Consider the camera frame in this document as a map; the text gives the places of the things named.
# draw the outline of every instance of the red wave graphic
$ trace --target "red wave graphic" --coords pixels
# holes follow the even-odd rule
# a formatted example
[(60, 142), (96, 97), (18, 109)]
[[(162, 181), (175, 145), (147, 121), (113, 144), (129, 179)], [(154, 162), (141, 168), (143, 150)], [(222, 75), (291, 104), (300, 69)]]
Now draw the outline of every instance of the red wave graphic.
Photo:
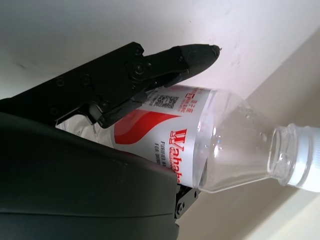
[(176, 117), (180, 116), (136, 109), (114, 125), (115, 143), (134, 144), (159, 123)]

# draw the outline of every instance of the black metal bracket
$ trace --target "black metal bracket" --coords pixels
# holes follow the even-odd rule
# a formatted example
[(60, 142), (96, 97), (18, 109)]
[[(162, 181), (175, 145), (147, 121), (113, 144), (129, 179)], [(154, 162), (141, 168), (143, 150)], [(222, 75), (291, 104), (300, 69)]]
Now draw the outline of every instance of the black metal bracket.
[(81, 114), (107, 128), (140, 107), (149, 91), (188, 79), (219, 56), (219, 47), (193, 44), (143, 56), (132, 42), (12, 98), (0, 112), (50, 126)]
[(198, 199), (201, 191), (183, 185), (177, 185), (175, 218), (179, 219), (191, 205)]

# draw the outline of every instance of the white ceiling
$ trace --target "white ceiling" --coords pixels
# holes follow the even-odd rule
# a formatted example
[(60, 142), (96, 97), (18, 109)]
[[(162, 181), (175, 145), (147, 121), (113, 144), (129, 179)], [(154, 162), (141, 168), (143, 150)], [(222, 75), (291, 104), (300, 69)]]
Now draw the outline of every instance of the white ceiling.
[(222, 47), (185, 82), (246, 98), (320, 26), (318, 0), (4, 0), (0, 98), (136, 41), (146, 54), (176, 45)]
[[(248, 98), (278, 124), (320, 128), (320, 30)], [(179, 240), (317, 240), (320, 195), (265, 180), (199, 199), (178, 220)]]

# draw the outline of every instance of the bottle label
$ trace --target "bottle label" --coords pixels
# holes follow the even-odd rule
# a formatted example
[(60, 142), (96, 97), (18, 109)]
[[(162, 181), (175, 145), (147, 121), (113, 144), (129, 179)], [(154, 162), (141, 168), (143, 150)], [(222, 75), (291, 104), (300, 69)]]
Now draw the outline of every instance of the bottle label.
[(171, 168), (178, 183), (193, 187), (194, 145), (209, 93), (181, 85), (156, 89), (111, 127), (113, 147)]

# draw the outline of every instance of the plastic water bottle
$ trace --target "plastic water bottle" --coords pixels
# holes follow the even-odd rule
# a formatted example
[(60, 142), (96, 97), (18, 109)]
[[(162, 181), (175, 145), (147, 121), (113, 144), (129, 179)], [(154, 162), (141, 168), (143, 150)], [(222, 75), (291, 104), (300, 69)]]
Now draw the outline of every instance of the plastic water bottle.
[(158, 89), (108, 129), (77, 118), (59, 128), (172, 168), (180, 184), (208, 193), (267, 178), (320, 192), (320, 129), (277, 126), (225, 90)]

